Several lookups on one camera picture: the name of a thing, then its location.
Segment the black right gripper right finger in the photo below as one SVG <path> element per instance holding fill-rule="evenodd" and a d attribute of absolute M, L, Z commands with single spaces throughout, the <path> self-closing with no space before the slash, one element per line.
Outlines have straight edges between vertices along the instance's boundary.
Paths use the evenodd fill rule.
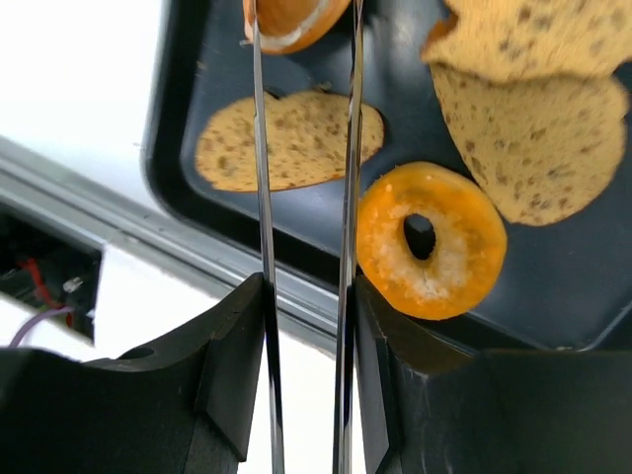
<path fill-rule="evenodd" d="M 355 287 L 356 363 L 370 473 L 627 473 L 631 354 L 469 355 Z"/>

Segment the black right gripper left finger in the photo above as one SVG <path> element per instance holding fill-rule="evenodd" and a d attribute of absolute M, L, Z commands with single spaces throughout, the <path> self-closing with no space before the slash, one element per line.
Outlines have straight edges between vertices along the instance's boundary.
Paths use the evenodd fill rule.
<path fill-rule="evenodd" d="M 247 457 L 263 278 L 116 359 L 1 353 L 5 473 L 233 473 Z"/>

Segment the metal bread tongs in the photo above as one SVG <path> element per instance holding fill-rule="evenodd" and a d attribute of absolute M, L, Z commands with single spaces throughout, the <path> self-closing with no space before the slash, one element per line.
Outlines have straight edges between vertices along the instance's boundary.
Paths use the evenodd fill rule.
<path fill-rule="evenodd" d="M 356 279 L 356 226 L 361 158 L 362 75 L 363 75 L 363 3 L 354 1 L 354 36 L 348 108 L 346 177 L 343 208 L 343 239 L 340 258 L 336 384 L 333 438 L 334 473 L 352 471 L 353 372 L 355 322 L 353 309 Z M 258 179 L 258 205 L 264 277 L 264 314 L 268 352 L 272 471 L 283 473 L 284 439 L 277 323 L 277 285 L 274 253 L 272 198 L 269 179 L 268 142 L 265 118 L 265 93 L 261 35 L 253 25 L 254 137 Z"/>

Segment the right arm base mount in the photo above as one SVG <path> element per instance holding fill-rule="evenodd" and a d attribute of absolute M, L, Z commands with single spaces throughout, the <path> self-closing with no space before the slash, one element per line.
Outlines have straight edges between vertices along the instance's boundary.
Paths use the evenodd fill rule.
<path fill-rule="evenodd" d="M 1 206 L 1 292 L 38 312 L 73 308 L 54 320 L 89 340 L 101 262 L 101 251 Z"/>

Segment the orange round bun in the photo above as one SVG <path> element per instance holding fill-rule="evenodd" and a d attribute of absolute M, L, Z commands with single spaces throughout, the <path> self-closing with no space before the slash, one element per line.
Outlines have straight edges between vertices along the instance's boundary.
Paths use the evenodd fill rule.
<path fill-rule="evenodd" d="M 257 17 L 263 53 L 298 52 L 329 32 L 350 4 L 350 0 L 243 0 L 246 42 L 254 41 Z"/>

